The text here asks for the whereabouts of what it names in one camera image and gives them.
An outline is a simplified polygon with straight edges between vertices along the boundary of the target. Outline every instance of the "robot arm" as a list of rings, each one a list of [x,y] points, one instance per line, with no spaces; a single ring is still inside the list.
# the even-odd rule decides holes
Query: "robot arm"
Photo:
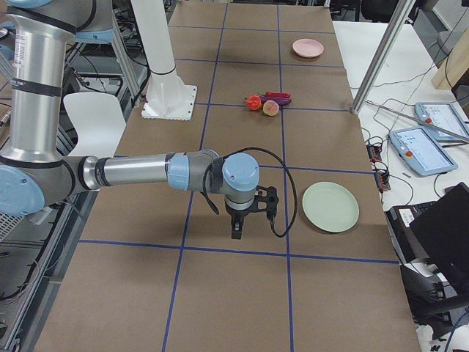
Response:
[[[273,224],[278,197],[259,183],[259,165],[245,153],[211,150],[143,157],[63,157],[56,151],[65,46],[78,29],[112,27],[109,0],[7,0],[16,25],[10,139],[0,150],[0,211],[25,216],[72,194],[126,183],[168,182],[176,189],[224,194],[232,237],[243,219],[266,212]]]

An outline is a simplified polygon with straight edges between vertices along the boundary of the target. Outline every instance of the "purple eggplant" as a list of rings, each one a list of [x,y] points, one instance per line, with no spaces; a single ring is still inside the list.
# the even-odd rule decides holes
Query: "purple eggplant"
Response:
[[[273,100],[280,106],[288,105],[292,102],[290,98],[264,97],[262,95],[260,96],[260,98],[262,103],[265,103],[267,100]]]

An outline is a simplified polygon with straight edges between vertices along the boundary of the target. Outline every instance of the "computer monitor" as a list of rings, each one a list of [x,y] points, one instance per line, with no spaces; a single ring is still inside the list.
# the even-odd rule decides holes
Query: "computer monitor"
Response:
[[[469,294],[469,188],[453,187],[410,229],[458,295]]]

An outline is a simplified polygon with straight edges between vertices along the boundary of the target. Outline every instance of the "red tomato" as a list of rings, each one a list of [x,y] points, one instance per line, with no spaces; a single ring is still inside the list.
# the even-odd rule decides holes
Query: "red tomato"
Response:
[[[246,106],[249,110],[258,110],[262,105],[261,97],[258,95],[249,95],[246,100]]]

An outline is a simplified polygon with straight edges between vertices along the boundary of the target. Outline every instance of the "white table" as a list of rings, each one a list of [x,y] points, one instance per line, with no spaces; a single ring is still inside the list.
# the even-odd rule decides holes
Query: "white table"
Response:
[[[345,68],[347,69],[347,77],[352,94],[355,97],[358,88],[365,76],[369,63],[376,51],[376,48],[383,36],[386,28],[384,23],[355,23],[355,22],[334,22],[334,29],[336,30],[337,40],[341,50],[342,58],[344,60]],[[404,81],[415,76],[425,73],[432,66],[432,59],[426,51],[424,45],[418,38],[413,27],[405,25],[391,49],[388,58],[383,65],[380,74],[374,83],[379,85],[385,82]],[[384,103],[389,98],[400,100],[404,103],[407,102],[414,89],[418,89],[413,93],[409,104],[415,104],[421,101],[453,101],[455,97],[448,90],[437,90],[432,85],[432,77],[437,72],[437,68],[433,67],[425,76],[420,86],[419,83],[422,77],[418,77],[411,82],[403,82],[392,85],[385,85],[382,87],[372,88],[368,99],[376,103]],[[396,101],[388,101],[386,106],[414,116],[413,107],[405,106]],[[464,112],[458,103],[455,103],[458,112],[465,117]],[[372,118],[376,113],[377,107],[365,104],[360,111],[359,117],[362,127],[369,130],[372,136],[381,136],[386,138],[388,131],[383,126],[376,123]],[[396,119],[395,114],[390,114],[386,111],[380,110],[377,115],[377,120],[381,121],[388,127],[391,127]],[[415,126],[416,123],[400,117],[393,130],[408,128]],[[363,133],[365,139],[368,138],[366,132]],[[453,186],[458,182],[465,182],[469,184],[469,145],[464,147],[452,147],[446,149],[448,154],[459,165],[458,169],[449,172],[448,174],[441,175],[437,180],[436,190],[442,195],[445,187]],[[389,166],[392,175],[405,179],[410,183],[414,189],[412,203],[428,202],[437,199],[437,195],[433,189],[436,175],[429,177],[418,177],[406,166],[401,160],[396,151],[391,147],[383,148],[383,160]],[[400,180],[391,178],[391,191],[385,192],[383,195],[383,209],[388,210],[394,205],[403,205],[410,199],[410,187]],[[422,351],[430,351],[429,345],[422,344]],[[469,329],[467,326],[459,328],[453,336],[450,348],[469,348]]]

